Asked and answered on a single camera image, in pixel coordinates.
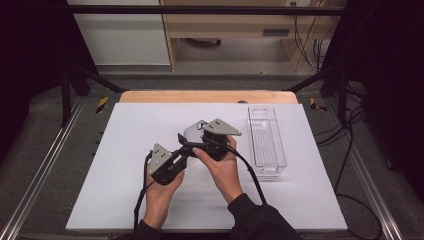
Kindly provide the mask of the light wooden desk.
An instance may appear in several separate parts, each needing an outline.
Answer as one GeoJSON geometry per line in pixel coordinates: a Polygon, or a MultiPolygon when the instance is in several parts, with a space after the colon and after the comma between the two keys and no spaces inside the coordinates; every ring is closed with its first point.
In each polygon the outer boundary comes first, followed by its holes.
{"type": "MultiPolygon", "coordinates": [[[[343,7],[346,0],[159,0],[162,6],[343,7]]],[[[297,71],[314,39],[329,40],[338,19],[330,16],[184,15],[165,14],[171,61],[176,61],[176,41],[183,38],[271,38],[281,41],[290,66],[297,71]],[[286,37],[264,37],[264,29],[290,29],[286,37]]]]}

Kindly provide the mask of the dark chair base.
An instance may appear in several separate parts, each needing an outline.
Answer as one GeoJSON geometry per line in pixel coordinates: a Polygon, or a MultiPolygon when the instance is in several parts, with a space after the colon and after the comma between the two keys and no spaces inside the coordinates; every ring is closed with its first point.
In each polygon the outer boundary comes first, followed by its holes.
{"type": "Polygon", "coordinates": [[[187,43],[193,46],[201,47],[215,47],[219,46],[222,43],[221,39],[195,39],[195,38],[186,38],[187,43]]]}

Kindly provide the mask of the white cabinet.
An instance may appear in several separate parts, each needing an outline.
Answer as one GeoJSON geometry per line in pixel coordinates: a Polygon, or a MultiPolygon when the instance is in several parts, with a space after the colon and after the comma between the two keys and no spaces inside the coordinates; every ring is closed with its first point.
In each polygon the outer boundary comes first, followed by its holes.
{"type": "Polygon", "coordinates": [[[169,65],[160,14],[75,14],[97,66],[169,65]]]}

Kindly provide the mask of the black curtain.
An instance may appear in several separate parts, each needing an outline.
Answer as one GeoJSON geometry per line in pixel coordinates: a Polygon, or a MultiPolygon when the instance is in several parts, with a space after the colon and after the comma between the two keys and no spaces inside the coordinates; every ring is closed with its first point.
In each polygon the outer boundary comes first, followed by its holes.
{"type": "Polygon", "coordinates": [[[35,95],[60,84],[66,65],[96,66],[67,0],[0,0],[0,161],[35,95]]]}

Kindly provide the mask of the person's left hand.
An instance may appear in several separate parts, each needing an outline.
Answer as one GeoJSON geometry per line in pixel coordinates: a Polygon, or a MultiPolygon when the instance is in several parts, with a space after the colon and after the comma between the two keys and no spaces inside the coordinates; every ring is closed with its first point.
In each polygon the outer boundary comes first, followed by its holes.
{"type": "Polygon", "coordinates": [[[149,187],[146,191],[146,209],[143,221],[150,227],[160,230],[165,223],[168,209],[174,193],[182,184],[184,172],[180,172],[177,177],[168,185],[160,185],[147,175],[149,187]]]}

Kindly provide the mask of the black metal stand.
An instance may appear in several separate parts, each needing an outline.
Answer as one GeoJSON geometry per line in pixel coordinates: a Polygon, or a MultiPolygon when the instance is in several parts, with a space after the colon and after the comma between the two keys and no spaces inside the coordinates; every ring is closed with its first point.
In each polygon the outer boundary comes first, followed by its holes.
{"type": "Polygon", "coordinates": [[[327,66],[321,69],[318,73],[308,77],[306,80],[303,80],[302,82],[288,88],[288,91],[297,93],[298,91],[317,82],[318,80],[323,81],[323,85],[320,89],[320,94],[322,97],[330,97],[335,92],[338,92],[337,119],[343,127],[346,127],[348,81],[342,67],[337,67],[335,65],[327,66]]]}
{"type": "Polygon", "coordinates": [[[70,87],[73,87],[78,96],[88,96],[91,88],[86,82],[87,79],[94,80],[115,93],[125,92],[124,88],[109,82],[101,77],[99,73],[76,64],[72,60],[67,60],[61,73],[62,127],[65,127],[70,122],[72,115],[70,87]]]}

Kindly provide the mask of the wooden table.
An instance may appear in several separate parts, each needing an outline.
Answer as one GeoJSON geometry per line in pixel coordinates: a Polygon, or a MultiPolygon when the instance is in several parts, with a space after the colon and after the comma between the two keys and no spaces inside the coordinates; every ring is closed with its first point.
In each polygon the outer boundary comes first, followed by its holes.
{"type": "Polygon", "coordinates": [[[143,90],[126,91],[120,103],[271,103],[297,104],[290,91],[268,90],[143,90]]]}

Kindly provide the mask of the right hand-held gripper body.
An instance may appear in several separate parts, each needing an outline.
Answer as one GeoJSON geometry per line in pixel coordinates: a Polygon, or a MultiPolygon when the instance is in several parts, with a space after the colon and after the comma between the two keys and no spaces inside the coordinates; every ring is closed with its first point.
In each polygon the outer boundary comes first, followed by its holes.
{"type": "Polygon", "coordinates": [[[215,119],[211,122],[202,122],[199,129],[203,131],[201,139],[202,149],[216,160],[222,160],[227,154],[228,135],[241,136],[242,132],[222,119],[215,119]]]}

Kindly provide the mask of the white table mat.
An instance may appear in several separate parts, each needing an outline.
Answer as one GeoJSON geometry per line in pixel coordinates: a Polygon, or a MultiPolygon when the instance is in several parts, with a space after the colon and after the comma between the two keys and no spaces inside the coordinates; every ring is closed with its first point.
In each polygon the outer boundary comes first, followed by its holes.
{"type": "MultiPolygon", "coordinates": [[[[66,225],[79,232],[126,231],[133,211],[142,207],[144,159],[155,143],[173,151],[177,134],[192,124],[222,119],[242,132],[237,150],[250,156],[247,130],[249,104],[118,103],[66,225]]],[[[267,202],[299,231],[337,231],[347,225],[315,144],[303,107],[273,107],[287,166],[279,179],[255,184],[244,164],[239,174],[243,190],[255,202],[267,202]]],[[[204,164],[185,170],[174,194],[164,230],[168,232],[226,231],[234,224],[227,204],[204,164]]]]}

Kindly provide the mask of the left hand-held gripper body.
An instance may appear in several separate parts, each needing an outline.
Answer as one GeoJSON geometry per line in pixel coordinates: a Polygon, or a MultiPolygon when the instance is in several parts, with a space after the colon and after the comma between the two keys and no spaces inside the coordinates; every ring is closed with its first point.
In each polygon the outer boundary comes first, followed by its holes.
{"type": "Polygon", "coordinates": [[[168,151],[155,143],[150,161],[149,174],[160,185],[170,184],[186,168],[186,157],[179,151],[168,151]]]}

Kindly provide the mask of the yellow black floor tape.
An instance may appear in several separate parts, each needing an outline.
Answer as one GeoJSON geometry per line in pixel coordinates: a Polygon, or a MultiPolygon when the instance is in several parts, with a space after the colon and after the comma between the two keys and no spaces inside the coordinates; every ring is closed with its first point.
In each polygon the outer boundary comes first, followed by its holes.
{"type": "Polygon", "coordinates": [[[96,113],[101,113],[108,101],[109,97],[102,97],[99,101],[98,107],[96,109],[96,113]]]}
{"type": "Polygon", "coordinates": [[[321,112],[328,111],[327,107],[318,106],[314,98],[310,98],[310,109],[321,111],[321,112]]]}

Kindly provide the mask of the dark label on desk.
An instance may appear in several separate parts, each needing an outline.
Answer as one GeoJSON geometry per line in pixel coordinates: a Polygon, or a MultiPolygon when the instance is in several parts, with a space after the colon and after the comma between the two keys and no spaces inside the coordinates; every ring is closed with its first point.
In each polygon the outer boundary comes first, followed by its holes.
{"type": "Polygon", "coordinates": [[[290,29],[264,29],[262,32],[264,37],[286,37],[289,34],[290,29]]]}

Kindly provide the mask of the metal floor rail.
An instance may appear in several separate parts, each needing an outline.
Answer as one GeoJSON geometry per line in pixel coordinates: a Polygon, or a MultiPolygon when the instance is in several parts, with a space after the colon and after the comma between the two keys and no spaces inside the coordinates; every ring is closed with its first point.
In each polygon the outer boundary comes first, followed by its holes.
{"type": "Polygon", "coordinates": [[[377,217],[386,240],[404,240],[401,231],[394,220],[380,190],[378,189],[371,173],[365,166],[363,159],[353,143],[352,126],[348,127],[347,133],[342,137],[347,148],[344,160],[351,160],[362,189],[371,205],[373,213],[377,217]]]}
{"type": "Polygon", "coordinates": [[[0,240],[15,240],[31,211],[46,179],[49,176],[58,156],[60,155],[67,138],[80,115],[85,97],[77,97],[71,109],[71,115],[64,127],[61,127],[51,144],[46,156],[29,184],[25,194],[15,208],[5,227],[0,231],[0,240]]]}

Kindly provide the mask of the clear plastic storage container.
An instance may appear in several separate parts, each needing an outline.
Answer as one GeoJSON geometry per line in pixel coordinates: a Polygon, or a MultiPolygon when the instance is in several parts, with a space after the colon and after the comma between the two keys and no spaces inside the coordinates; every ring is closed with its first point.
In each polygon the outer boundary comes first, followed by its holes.
{"type": "Polygon", "coordinates": [[[277,179],[287,166],[275,109],[272,106],[248,108],[248,136],[251,164],[260,179],[277,179]]]}

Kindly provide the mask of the black horizontal frame bar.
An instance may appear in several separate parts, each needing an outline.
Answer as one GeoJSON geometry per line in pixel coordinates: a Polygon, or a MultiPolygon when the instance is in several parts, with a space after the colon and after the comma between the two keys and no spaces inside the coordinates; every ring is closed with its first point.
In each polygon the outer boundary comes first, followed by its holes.
{"type": "Polygon", "coordinates": [[[75,14],[206,14],[206,15],[301,15],[342,16],[346,8],[320,7],[236,7],[236,6],[148,6],[148,5],[69,5],[75,14]]]}

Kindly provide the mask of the person's right hand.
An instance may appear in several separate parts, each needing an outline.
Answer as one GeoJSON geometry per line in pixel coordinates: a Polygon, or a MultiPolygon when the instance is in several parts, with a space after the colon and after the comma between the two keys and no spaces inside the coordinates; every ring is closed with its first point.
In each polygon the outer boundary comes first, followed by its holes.
{"type": "Polygon", "coordinates": [[[227,204],[233,202],[243,193],[239,180],[237,158],[233,153],[228,152],[222,160],[216,161],[199,148],[194,148],[193,152],[208,168],[216,187],[227,204]]]}

